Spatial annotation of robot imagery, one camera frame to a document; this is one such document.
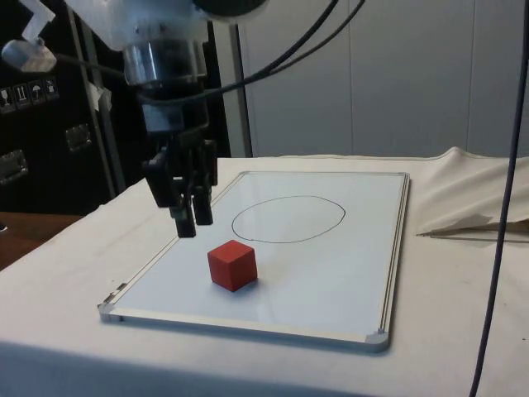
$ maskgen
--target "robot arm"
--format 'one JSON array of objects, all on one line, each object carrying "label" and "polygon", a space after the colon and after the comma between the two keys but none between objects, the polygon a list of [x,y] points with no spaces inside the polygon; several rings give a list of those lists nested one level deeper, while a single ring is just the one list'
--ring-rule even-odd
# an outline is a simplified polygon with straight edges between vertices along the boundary
[{"label": "robot arm", "polygon": [[[34,13],[26,41],[11,41],[2,57],[23,71],[48,71],[55,57],[38,35],[53,19],[39,0],[20,0]],[[111,49],[123,52],[125,76],[141,97],[185,98],[203,92],[203,43],[207,20],[232,21],[268,0],[65,0]],[[158,152],[143,164],[155,201],[168,208],[180,237],[213,222],[212,185],[217,184],[215,143],[205,141],[205,101],[184,105],[141,104],[147,134]]]}]

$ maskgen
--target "wooden block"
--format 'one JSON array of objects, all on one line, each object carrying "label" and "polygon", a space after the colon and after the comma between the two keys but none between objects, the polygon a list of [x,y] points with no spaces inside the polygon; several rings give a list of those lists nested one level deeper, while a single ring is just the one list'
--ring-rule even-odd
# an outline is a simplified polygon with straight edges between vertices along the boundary
[{"label": "wooden block", "polygon": [[207,261],[212,281],[231,292],[257,280],[255,251],[235,240],[208,252]]}]

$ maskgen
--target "whiteboard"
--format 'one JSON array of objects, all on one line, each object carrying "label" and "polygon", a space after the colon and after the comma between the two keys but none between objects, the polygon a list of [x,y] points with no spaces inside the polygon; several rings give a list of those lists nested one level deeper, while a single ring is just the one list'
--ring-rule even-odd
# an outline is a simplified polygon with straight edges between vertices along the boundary
[{"label": "whiteboard", "polygon": [[[388,345],[406,174],[246,172],[214,201],[214,223],[176,239],[100,306],[103,320]],[[255,249],[259,279],[211,281],[207,253]]]}]

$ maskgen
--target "table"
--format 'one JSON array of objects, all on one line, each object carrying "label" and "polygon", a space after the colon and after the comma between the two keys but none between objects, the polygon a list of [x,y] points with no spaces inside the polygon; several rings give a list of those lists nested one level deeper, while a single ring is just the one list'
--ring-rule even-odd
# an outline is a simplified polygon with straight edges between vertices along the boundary
[{"label": "table", "polygon": [[[0,396],[467,395],[494,244],[415,233],[427,181],[463,160],[476,170],[504,161],[451,150],[433,159],[219,162],[214,194],[244,170],[410,174],[393,340],[385,353],[102,323],[97,304],[175,235],[142,181],[0,272]],[[507,244],[504,255],[481,396],[529,389],[529,249]]]},{"label": "table", "polygon": [[4,232],[0,232],[0,270],[41,246],[80,218],[77,215],[0,212],[0,223],[7,226]]}]

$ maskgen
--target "black cable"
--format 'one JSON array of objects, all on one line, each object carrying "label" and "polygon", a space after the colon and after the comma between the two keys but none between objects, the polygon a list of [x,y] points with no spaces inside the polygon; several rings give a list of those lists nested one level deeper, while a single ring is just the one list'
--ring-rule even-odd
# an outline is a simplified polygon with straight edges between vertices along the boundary
[{"label": "black cable", "polygon": [[496,290],[498,289],[499,270],[502,265],[503,243],[505,242],[505,231],[507,229],[507,219],[509,204],[511,202],[512,183],[514,181],[514,171],[516,169],[516,160],[518,153],[518,142],[520,140],[520,129],[522,128],[523,104],[525,102],[526,82],[527,82],[527,33],[529,32],[529,0],[525,1],[524,20],[523,20],[523,49],[522,49],[522,71],[520,73],[520,82],[518,85],[518,96],[516,104],[516,116],[514,129],[512,130],[511,150],[509,154],[509,166],[507,172],[507,182],[505,184],[505,194],[503,195],[502,212],[498,225],[498,242],[496,244],[496,256],[494,257],[493,273],[490,280],[490,291],[488,292],[487,312],[479,344],[478,360],[470,389],[470,397],[475,397],[478,393],[479,381],[483,371],[485,351],[487,350],[488,335],[490,326],[493,321],[494,302],[496,301]]},{"label": "black cable", "polygon": [[87,69],[99,70],[100,72],[105,73],[105,74],[109,74],[109,75],[111,75],[113,77],[117,77],[119,79],[125,79],[125,75],[122,72],[120,72],[119,70],[115,70],[115,69],[109,68],[107,66],[92,64],[92,63],[87,62],[85,60],[79,60],[79,59],[77,59],[77,58],[75,58],[73,56],[69,56],[69,55],[65,55],[65,54],[56,54],[56,53],[54,53],[54,55],[55,55],[55,58],[57,58],[58,62],[64,62],[66,64],[77,65],[77,66],[84,66]]},{"label": "black cable", "polygon": [[290,62],[288,62],[287,64],[284,64],[283,66],[280,66],[278,67],[277,69],[274,69],[272,72],[270,72],[270,76],[273,76],[274,74],[277,74],[279,72],[282,72],[283,70],[285,69],[288,69],[289,67],[291,66],[294,66],[295,64],[297,64],[297,62],[301,61],[301,60],[304,60],[305,58],[307,58],[308,56],[314,54],[316,51],[320,50],[322,47],[324,47],[325,45],[327,45],[330,41],[332,41],[336,36],[338,36],[341,31],[343,31],[347,25],[350,24],[350,22],[353,20],[353,18],[356,16],[356,14],[358,13],[358,11],[360,11],[360,9],[362,8],[362,6],[364,5],[365,3],[365,0],[360,0],[358,2],[358,4],[356,5],[355,9],[351,12],[351,14],[349,14],[349,16],[341,23],[341,25],[338,26],[338,28],[333,31],[331,33],[330,36],[328,36],[324,41],[322,41],[320,44],[318,45],[315,45],[314,48],[312,48],[311,50],[301,54],[300,56],[294,58],[293,60],[291,60]]},{"label": "black cable", "polygon": [[317,30],[323,25],[323,22],[327,20],[329,15],[331,15],[332,10],[336,7],[339,0],[331,0],[329,5],[326,7],[326,9],[323,11],[321,16],[314,22],[314,24],[308,29],[308,31],[298,40],[296,41],[288,50],[286,50],[278,59],[274,60],[273,62],[266,65],[263,69],[255,72],[251,76],[238,81],[233,84],[228,84],[225,87],[208,90],[204,93],[200,93],[198,95],[193,95],[186,98],[176,98],[176,99],[167,99],[167,100],[159,100],[159,99],[153,99],[146,97],[145,95],[139,93],[138,98],[142,103],[147,103],[150,105],[161,105],[161,106],[172,106],[172,105],[183,105],[185,103],[194,103],[198,101],[203,101],[205,99],[216,97],[219,95],[223,95],[224,93],[228,93],[230,91],[243,88],[247,84],[254,83],[256,81],[265,79],[269,76],[269,74],[277,67],[279,67],[284,61],[286,61],[288,58],[290,58],[293,54],[296,53],[312,36],[314,36],[314,33],[317,32]]}]

